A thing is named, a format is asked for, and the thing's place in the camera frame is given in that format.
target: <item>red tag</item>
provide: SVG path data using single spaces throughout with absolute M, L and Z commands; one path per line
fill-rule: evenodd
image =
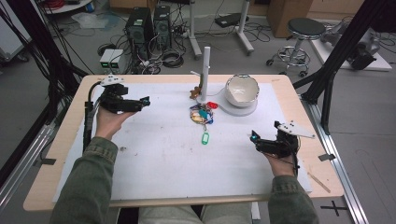
M 209 108 L 212 108 L 212 109 L 216 109 L 216 108 L 219 107 L 218 104 L 213 103 L 213 102 L 207 102 L 207 106 L 208 106 Z

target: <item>pants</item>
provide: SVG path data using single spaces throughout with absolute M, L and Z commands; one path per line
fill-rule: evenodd
M 139 224 L 251 224 L 251 221 L 251 203 L 205 205 L 201 217 L 190 206 L 139 208 Z

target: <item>white vertical pole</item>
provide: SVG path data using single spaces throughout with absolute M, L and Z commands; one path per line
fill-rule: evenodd
M 189 40 L 191 42 L 192 49 L 194 50 L 194 55 L 195 55 L 195 60 L 198 60 L 201 55 L 201 49 L 199 48 L 197 39 L 195 38 L 195 22 L 194 22 L 194 17 L 195 17 L 195 0 L 190 0 L 190 30 L 187 30 L 187 34 L 189 35 Z
M 239 28 L 236 32 L 239 35 L 239 38 L 242 40 L 243 44 L 245 45 L 245 48 L 247 48 L 247 55 L 250 55 L 250 53 L 254 51 L 253 46 L 251 46 L 250 42 L 244 34 L 245 21 L 248 15 L 249 4 L 250 0 L 244 0 L 244 3 L 242 5 L 241 21 L 239 22 Z
M 204 51 L 204 67 L 203 78 L 202 78 L 202 89 L 201 89 L 201 103 L 206 103 L 206 91 L 207 91 L 207 79 L 209 76 L 209 60 L 210 60 L 210 47 L 205 47 Z

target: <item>gray floor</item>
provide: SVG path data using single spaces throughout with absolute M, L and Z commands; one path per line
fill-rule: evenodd
M 104 30 L 81 30 L 76 24 L 67 24 L 70 15 L 58 18 L 60 24 L 70 28 L 72 34 L 66 35 L 70 45 L 76 50 L 83 61 L 95 74 L 101 74 L 100 56 L 97 48 L 109 43 L 111 36 L 122 35 L 125 21 L 118 17 L 107 16 L 111 27 Z M 196 30 L 207 30 L 213 16 L 196 19 Z M 251 17 L 250 22 L 267 24 L 265 18 Z M 219 30 L 214 24 L 213 30 Z M 247 56 L 241 42 L 235 34 L 222 37 L 206 36 L 198 38 L 201 49 L 211 46 L 209 74 L 277 74 L 282 71 L 281 63 L 268 67 L 265 61 L 272 57 L 278 48 L 293 45 L 294 40 L 273 38 L 270 31 L 265 32 L 271 37 L 270 42 L 254 41 L 255 51 Z M 202 60 L 195 61 L 191 46 L 185 41 L 187 53 L 183 57 L 185 63 L 178 69 L 162 68 L 161 74 L 189 74 L 191 70 L 202 71 Z M 312 56 L 311 72 L 317 71 L 321 63 L 312 46 L 305 42 L 302 45 Z M 389 63 L 395 63 L 394 53 L 381 49 L 381 56 Z M 71 53 L 73 62 L 86 69 L 82 62 Z M 0 142 L 3 165 L 18 145 L 27 130 L 31 127 L 39 113 L 47 103 L 48 82 L 41 76 L 33 61 L 29 63 L 12 62 L 0 68 Z M 290 71 L 288 76 L 292 82 L 300 80 L 298 71 Z M 335 78 L 330 114 L 330 130 L 332 139 L 340 153 L 349 178 L 361 201 L 364 212 L 371 223 L 396 223 L 396 158 L 394 142 L 396 140 L 396 71 L 351 71 L 340 69 Z M 307 86 L 297 92 L 302 93 Z M 0 214 L 0 223 L 47 223 L 49 212 L 26 212 L 22 204 L 26 194 L 38 172 L 32 167 L 28 176 L 18 188 L 6 209 Z M 343 198 L 314 200 L 321 223 L 352 223 L 348 211 L 325 209 L 321 206 L 346 207 Z M 269 223 L 266 203 L 260 203 L 261 223 Z M 111 210 L 108 223 L 114 223 L 117 211 Z

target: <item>green jacket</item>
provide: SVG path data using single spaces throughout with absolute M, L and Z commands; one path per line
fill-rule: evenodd
M 50 223 L 106 222 L 117 152 L 111 141 L 91 140 L 64 184 Z M 293 176 L 274 178 L 268 210 L 271 223 L 318 223 L 310 198 Z

